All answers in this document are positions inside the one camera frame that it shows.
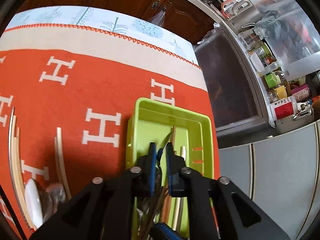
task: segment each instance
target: metal pot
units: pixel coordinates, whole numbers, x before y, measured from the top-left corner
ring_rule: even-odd
[[[243,8],[237,10],[242,5],[246,4]],[[234,4],[231,9],[232,16],[229,21],[237,29],[238,32],[243,32],[250,27],[242,28],[241,26],[247,25],[248,23],[257,23],[262,19],[262,15],[259,10],[252,4],[250,0],[241,0]]]

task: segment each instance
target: orange zigzag stitching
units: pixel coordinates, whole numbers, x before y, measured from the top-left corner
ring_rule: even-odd
[[[177,57],[179,59],[182,59],[183,61],[186,61],[188,63],[190,63],[191,65],[197,67],[198,69],[202,70],[197,64],[194,64],[192,62],[190,62],[189,60],[186,60],[183,57],[180,57],[177,54],[174,54],[170,51],[167,51],[165,49],[161,49],[155,45],[152,45],[150,43],[144,42],[144,41],[140,41],[137,40],[135,38],[123,35],[123,34],[119,34],[119,33],[114,33],[114,32],[110,32],[110,31],[105,31],[105,30],[101,30],[101,29],[97,29],[97,28],[93,28],[93,27],[89,27],[89,26],[80,26],[80,25],[73,25],[73,24],[58,24],[58,23],[37,23],[37,24],[29,24],[29,25],[22,25],[22,26],[17,26],[17,27],[13,27],[10,29],[5,30],[4,32],[9,32],[9,31],[13,31],[13,30],[19,30],[19,29],[25,29],[25,28],[35,28],[35,27],[63,27],[63,28],[76,28],[76,29],[82,29],[82,30],[87,30],[87,31],[95,31],[95,32],[100,32],[100,33],[104,33],[104,34],[109,34],[110,36],[114,36],[114,37],[118,37],[118,38],[122,38],[124,40],[128,40],[128,41],[133,41],[137,44],[141,44],[153,49],[156,49],[158,51],[164,52],[166,54],[169,54],[171,56]]]

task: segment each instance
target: red and white can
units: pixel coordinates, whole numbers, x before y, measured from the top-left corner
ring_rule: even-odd
[[[270,104],[274,121],[293,115],[297,112],[297,102],[294,96],[280,99]]]

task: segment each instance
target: white h letter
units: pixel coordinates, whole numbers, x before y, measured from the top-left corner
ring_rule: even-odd
[[[151,93],[151,99],[152,100],[156,100],[156,101],[160,101],[160,102],[164,102],[164,103],[168,103],[174,106],[174,98],[165,98],[165,89],[169,89],[172,93],[173,93],[173,85],[167,86],[164,84],[160,84],[158,82],[156,82],[153,78],[151,79],[151,87],[161,87],[161,97],[156,97],[154,93]]]
[[[53,75],[47,75],[46,71],[43,71],[39,79],[39,82],[42,82],[44,79],[48,79],[48,80],[61,82],[61,85],[65,85],[69,75],[64,75],[63,77],[59,77],[57,76],[58,71],[60,70],[62,65],[68,66],[68,68],[72,68],[75,62],[76,62],[75,60],[71,60],[71,62],[66,62],[63,60],[55,59],[54,56],[51,56],[51,58],[47,63],[47,66],[49,66],[51,63],[57,64],[56,68],[54,69]]]
[[[2,209],[3,209],[2,214],[4,215],[4,217],[7,218],[7,219],[9,219],[12,223],[14,223],[12,217],[10,217],[10,216],[8,215],[8,213],[7,213],[6,209],[5,209],[4,201],[3,201],[1,198],[0,198],[0,204],[1,204]]]
[[[21,160],[21,171],[24,173],[25,171],[31,172],[31,178],[36,179],[36,175],[44,176],[45,180],[49,180],[49,169],[48,167],[43,167],[43,170],[28,166],[24,164],[24,160]]]
[[[1,116],[1,112],[4,106],[4,103],[7,104],[8,107],[10,107],[11,102],[12,102],[13,96],[10,96],[10,98],[4,98],[4,97],[0,97],[0,122],[2,123],[2,126],[5,127],[5,124],[7,122],[7,115],[5,114],[3,117]]]
[[[120,125],[121,114],[120,113],[116,113],[116,115],[97,114],[97,113],[93,113],[91,108],[88,108],[85,120],[87,122],[90,122],[91,118],[101,120],[100,121],[100,128],[99,128],[99,135],[89,135],[89,131],[84,130],[82,144],[88,144],[88,141],[104,142],[104,143],[113,143],[113,147],[118,148],[120,135],[115,134],[113,137],[105,137],[104,133],[106,131],[106,121],[113,121],[116,123],[116,125]]]

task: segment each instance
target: gray cabinet door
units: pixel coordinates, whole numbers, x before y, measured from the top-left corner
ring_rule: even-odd
[[[320,131],[320,121],[316,122],[316,126],[317,126],[317,135],[318,135],[318,139],[319,139],[319,131]],[[314,198],[311,204],[311,208],[310,208],[310,212],[308,214],[308,217],[302,227],[302,230],[300,232],[300,234],[298,235],[298,239],[300,237],[303,236],[303,234],[307,231],[307,229],[309,228],[309,226],[311,225],[311,223],[313,222],[313,220],[315,219],[318,211],[320,210],[320,176],[319,176],[319,170],[318,170],[318,178],[317,178],[317,184],[316,184],[317,188],[314,194]]]
[[[219,149],[220,174],[232,180],[248,197],[252,192],[251,144]]]
[[[307,217],[318,166],[316,123],[253,143],[253,201],[291,239]]]

